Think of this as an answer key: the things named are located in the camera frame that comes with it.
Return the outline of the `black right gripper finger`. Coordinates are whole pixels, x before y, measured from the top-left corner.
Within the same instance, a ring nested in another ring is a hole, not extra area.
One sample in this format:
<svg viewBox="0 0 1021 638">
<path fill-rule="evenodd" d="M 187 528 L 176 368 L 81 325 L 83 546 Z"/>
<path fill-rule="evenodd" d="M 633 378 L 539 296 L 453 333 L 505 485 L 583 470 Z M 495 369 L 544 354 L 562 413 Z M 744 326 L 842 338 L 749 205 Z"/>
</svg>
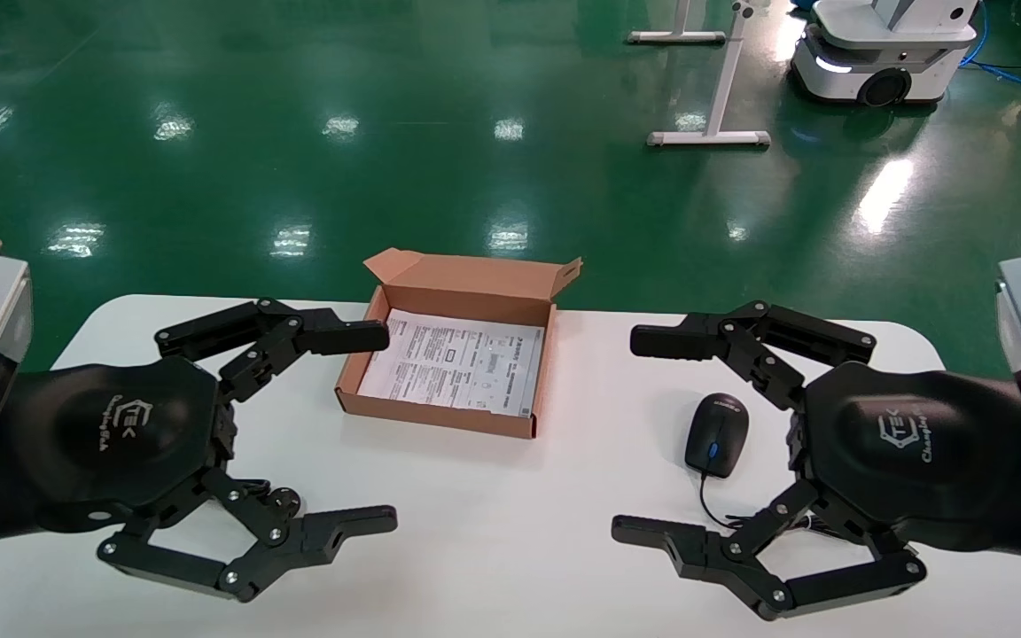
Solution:
<svg viewBox="0 0 1021 638">
<path fill-rule="evenodd" d="M 842 324 L 763 301 L 728 314 L 687 314 L 677 326 L 637 324 L 629 351 L 640 358 L 720 360 L 778 409 L 803 409 L 805 376 L 778 355 L 790 352 L 826 366 L 870 362 L 876 339 Z"/>
<path fill-rule="evenodd" d="M 811 482 L 795 481 L 769 506 L 729 536 L 702 525 L 660 518 L 616 516 L 612 538 L 642 548 L 663 549 L 678 577 L 725 587 L 761 620 L 825 612 L 897 596 L 927 577 L 927 568 L 892 533 L 859 533 L 871 561 L 783 580 L 759 560 L 763 549 L 818 504 Z"/>
</svg>

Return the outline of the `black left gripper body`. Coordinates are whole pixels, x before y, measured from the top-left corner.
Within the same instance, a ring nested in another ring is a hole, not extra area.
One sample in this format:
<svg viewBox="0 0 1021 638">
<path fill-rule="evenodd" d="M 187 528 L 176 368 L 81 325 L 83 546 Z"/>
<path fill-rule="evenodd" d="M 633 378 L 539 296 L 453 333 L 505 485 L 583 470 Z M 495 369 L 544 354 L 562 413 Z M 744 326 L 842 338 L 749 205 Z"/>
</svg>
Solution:
<svg viewBox="0 0 1021 638">
<path fill-rule="evenodd" d="M 178 356 L 25 373 L 11 391 L 11 451 L 45 532 L 171 522 L 196 478 L 234 456 L 234 416 L 218 380 Z"/>
</svg>

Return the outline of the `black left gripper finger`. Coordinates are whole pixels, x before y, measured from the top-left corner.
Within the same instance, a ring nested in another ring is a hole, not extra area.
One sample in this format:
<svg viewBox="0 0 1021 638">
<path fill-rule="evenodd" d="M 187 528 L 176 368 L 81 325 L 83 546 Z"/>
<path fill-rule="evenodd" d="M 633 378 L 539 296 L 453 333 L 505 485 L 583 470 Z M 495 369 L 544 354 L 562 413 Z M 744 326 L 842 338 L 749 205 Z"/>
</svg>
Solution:
<svg viewBox="0 0 1021 638">
<path fill-rule="evenodd" d="M 235 348 L 243 352 L 218 371 L 224 402 L 245 402 L 301 356 L 386 350 L 389 331 L 379 320 L 343 322 L 332 308 L 289 307 L 271 298 L 174 324 L 155 335 L 163 358 L 201 361 Z"/>
<path fill-rule="evenodd" d="M 398 526 L 393 506 L 325 511 L 300 516 L 294 490 L 271 490 L 263 481 L 240 481 L 223 470 L 206 470 L 183 482 L 165 500 L 175 521 L 214 500 L 254 537 L 251 548 L 228 563 L 160 548 L 151 537 L 171 518 L 131 518 L 97 548 L 98 560 L 158 584 L 246 604 L 289 571 L 335 560 L 344 541 L 391 533 Z"/>
</svg>

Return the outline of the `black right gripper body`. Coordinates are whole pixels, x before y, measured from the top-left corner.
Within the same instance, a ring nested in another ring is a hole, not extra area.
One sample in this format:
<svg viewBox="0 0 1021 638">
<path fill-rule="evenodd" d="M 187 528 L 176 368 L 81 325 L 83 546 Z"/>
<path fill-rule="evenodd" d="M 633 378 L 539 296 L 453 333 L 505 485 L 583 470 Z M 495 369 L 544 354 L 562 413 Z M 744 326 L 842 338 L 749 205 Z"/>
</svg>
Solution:
<svg viewBox="0 0 1021 638">
<path fill-rule="evenodd" d="M 842 532 L 1000 550 L 1021 472 L 1021 397 L 1009 381 L 848 362 L 807 385 L 790 451 Z"/>
</svg>

